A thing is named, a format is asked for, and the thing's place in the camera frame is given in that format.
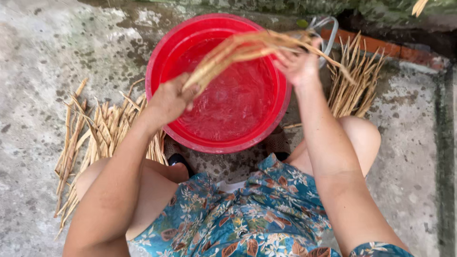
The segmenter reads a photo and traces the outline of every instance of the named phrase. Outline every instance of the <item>woman's left hand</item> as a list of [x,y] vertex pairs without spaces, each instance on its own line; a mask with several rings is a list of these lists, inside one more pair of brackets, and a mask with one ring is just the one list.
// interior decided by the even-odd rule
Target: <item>woman's left hand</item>
[[188,73],[159,85],[148,103],[146,112],[154,115],[154,122],[164,126],[177,119],[185,109],[192,110],[192,100],[200,91],[200,86],[194,85],[185,91],[182,86],[189,79]]

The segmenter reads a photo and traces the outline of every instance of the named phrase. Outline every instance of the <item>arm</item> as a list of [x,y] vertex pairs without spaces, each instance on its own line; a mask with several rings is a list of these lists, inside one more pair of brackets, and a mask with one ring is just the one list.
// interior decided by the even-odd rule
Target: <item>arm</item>
[[277,68],[294,85],[316,187],[342,254],[371,241],[407,249],[371,198],[352,144],[327,106],[318,56],[277,56]]
[[151,137],[191,106],[198,88],[181,93],[188,75],[161,84],[94,181],[73,217],[63,256],[128,256],[125,233],[137,206]]

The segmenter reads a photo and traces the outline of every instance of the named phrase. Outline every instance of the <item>blue floral fabric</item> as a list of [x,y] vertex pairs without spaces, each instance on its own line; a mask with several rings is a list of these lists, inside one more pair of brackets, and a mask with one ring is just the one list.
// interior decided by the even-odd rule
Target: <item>blue floral fabric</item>
[[[219,191],[206,173],[181,183],[168,206],[132,240],[152,256],[339,257],[319,247],[331,229],[312,176],[271,154],[244,188]],[[382,242],[356,247],[351,257],[411,257]]]

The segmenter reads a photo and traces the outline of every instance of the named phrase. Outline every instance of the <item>woman's right hand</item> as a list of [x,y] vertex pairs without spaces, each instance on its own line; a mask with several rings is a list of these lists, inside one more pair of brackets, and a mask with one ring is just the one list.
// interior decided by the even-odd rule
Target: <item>woman's right hand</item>
[[[321,43],[320,38],[315,38],[312,46],[319,48]],[[280,70],[294,86],[295,89],[303,88],[304,86],[316,83],[319,78],[319,56],[317,54],[298,54],[281,50],[276,53],[278,60],[274,61],[274,65]]]

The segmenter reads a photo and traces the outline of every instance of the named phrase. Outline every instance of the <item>curb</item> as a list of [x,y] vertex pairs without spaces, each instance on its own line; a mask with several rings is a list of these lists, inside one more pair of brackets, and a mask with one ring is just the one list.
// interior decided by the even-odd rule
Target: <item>curb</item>
[[[330,38],[331,30],[322,28],[321,37],[324,40]],[[346,44],[349,37],[354,38],[357,33],[349,32],[346,30],[338,29],[336,33],[335,43],[340,43],[340,37],[343,44]],[[442,57],[436,53],[430,53],[422,50],[411,49],[405,46],[400,46],[394,43],[385,42],[372,37],[361,35],[361,42],[367,43],[366,51],[369,53],[375,53],[376,49],[380,49],[378,52],[398,59],[400,62],[408,62],[416,65],[424,66],[424,68],[432,69],[434,72],[444,71],[449,64],[449,59]],[[365,50],[363,44],[361,44],[361,50]]]

